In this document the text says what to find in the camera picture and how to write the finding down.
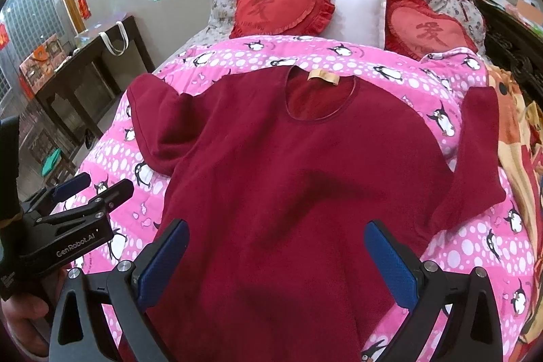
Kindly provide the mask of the person's left hand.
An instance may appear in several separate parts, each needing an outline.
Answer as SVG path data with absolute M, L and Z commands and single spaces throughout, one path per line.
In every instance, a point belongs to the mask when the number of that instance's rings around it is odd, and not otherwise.
M 49 304 L 39 297 L 24 294 L 12 296 L 1 305 L 7 330 L 18 350 L 32 361 L 48 361 L 49 344 L 33 323 L 45 318 Z

